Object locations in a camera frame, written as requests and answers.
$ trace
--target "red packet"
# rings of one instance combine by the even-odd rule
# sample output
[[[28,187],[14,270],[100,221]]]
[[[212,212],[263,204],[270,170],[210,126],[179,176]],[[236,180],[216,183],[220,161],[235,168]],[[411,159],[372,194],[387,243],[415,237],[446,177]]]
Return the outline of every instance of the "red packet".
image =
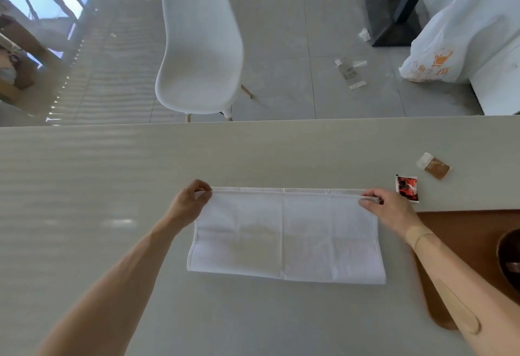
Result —
[[[395,176],[395,191],[410,202],[419,202],[416,176]]]

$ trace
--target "brown leather mat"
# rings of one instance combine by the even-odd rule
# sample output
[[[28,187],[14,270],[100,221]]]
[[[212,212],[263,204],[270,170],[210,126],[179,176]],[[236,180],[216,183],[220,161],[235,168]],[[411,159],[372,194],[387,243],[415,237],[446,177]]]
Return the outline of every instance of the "brown leather mat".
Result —
[[[497,258],[499,239],[505,233],[520,228],[520,210],[421,212],[419,216],[482,278],[520,305],[520,293],[505,279]],[[457,330],[430,277],[412,253],[430,317],[440,327]]]

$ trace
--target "white plastic bag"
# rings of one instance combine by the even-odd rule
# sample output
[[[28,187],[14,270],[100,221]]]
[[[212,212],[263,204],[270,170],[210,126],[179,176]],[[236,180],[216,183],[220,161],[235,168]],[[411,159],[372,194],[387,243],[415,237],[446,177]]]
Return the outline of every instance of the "white plastic bag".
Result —
[[[479,30],[494,19],[478,21],[471,27],[453,26],[455,1],[439,11],[412,41],[410,56],[399,68],[412,82],[456,82],[464,66],[467,46]]]

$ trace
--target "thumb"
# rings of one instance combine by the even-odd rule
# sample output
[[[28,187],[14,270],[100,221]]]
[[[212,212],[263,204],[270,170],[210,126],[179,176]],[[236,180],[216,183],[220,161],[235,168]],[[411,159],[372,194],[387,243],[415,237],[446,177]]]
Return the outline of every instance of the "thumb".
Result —
[[[206,203],[211,198],[211,191],[205,191],[202,195],[199,196],[197,199],[197,202],[201,205],[201,207],[204,207]]]
[[[361,207],[365,208],[367,211],[372,212],[376,216],[379,216],[381,209],[383,208],[381,205],[365,198],[359,201],[359,205],[361,205]]]

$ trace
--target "hand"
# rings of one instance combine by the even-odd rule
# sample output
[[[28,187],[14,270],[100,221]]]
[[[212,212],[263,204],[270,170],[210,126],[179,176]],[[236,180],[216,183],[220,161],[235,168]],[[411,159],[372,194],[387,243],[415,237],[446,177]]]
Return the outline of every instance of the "hand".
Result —
[[[205,192],[195,199],[195,192]],[[182,230],[199,217],[202,208],[211,198],[211,186],[199,179],[194,180],[175,196],[164,220]]]
[[[375,214],[385,226],[401,237],[404,237],[414,225],[422,224],[412,204],[397,192],[375,187],[364,191],[361,195],[380,198],[380,204],[362,199],[359,205]]]

